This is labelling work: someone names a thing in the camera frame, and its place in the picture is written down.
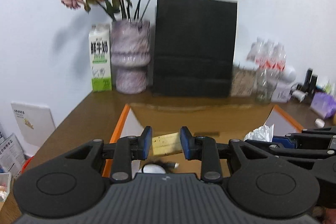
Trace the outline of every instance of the black paper bag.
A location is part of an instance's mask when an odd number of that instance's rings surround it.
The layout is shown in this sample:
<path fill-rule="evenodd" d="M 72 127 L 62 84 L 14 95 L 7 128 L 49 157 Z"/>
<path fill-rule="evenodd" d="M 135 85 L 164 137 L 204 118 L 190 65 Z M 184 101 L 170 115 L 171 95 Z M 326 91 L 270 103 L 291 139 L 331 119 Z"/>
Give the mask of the black paper bag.
<path fill-rule="evenodd" d="M 227 97 L 236 22 L 237 2 L 157 0 L 153 93 Z"/>

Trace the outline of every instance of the purple package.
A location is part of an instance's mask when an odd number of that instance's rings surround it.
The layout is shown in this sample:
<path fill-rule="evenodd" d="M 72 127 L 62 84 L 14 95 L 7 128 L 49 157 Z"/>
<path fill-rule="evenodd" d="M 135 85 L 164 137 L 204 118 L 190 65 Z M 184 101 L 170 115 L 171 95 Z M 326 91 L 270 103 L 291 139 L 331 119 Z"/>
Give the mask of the purple package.
<path fill-rule="evenodd" d="M 322 119 L 332 117 L 336 112 L 336 102 L 331 95 L 317 92 L 314 95 L 310 108 L 315 111 Z"/>

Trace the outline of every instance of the brown tabletop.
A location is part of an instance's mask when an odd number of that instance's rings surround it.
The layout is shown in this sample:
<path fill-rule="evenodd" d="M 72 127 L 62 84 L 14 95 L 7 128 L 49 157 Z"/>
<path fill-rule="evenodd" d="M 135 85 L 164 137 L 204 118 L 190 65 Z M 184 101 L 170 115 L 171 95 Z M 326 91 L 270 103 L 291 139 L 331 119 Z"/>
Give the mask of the brown tabletop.
<path fill-rule="evenodd" d="M 109 142 L 119 115 L 126 103 L 144 103 L 160 106 L 207 106 L 221 104 L 251 104 L 253 98 L 176 98 L 153 97 L 150 92 L 123 95 L 116 91 L 89 94 L 58 126 L 36 153 L 28 168 L 67 152 L 89 140 L 100 138 Z M 314 128 L 317 115 L 308 105 L 289 102 L 279 104 L 306 128 Z M 0 223 L 10 224 L 21 215 L 12 192 L 0 211 Z"/>

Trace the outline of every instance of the green and white milk carton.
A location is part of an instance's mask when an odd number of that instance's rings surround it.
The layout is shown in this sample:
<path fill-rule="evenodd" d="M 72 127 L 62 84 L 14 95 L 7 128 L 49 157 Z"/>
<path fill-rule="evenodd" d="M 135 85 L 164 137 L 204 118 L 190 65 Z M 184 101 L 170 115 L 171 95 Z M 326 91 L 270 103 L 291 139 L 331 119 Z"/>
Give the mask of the green and white milk carton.
<path fill-rule="evenodd" d="M 93 91 L 112 90 L 109 24 L 92 26 L 89 47 Z"/>

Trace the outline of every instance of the white plastic wrapper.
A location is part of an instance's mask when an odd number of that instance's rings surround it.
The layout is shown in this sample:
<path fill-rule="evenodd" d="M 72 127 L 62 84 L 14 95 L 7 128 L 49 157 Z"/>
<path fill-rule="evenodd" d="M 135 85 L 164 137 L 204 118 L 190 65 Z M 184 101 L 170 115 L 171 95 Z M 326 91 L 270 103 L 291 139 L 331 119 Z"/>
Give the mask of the white plastic wrapper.
<path fill-rule="evenodd" d="M 263 141 L 263 142 L 272 142 L 273 139 L 273 129 L 274 125 L 271 127 L 263 126 L 259 127 L 252 132 L 246 134 L 244 137 L 245 140 L 254 140 L 254 141 Z"/>

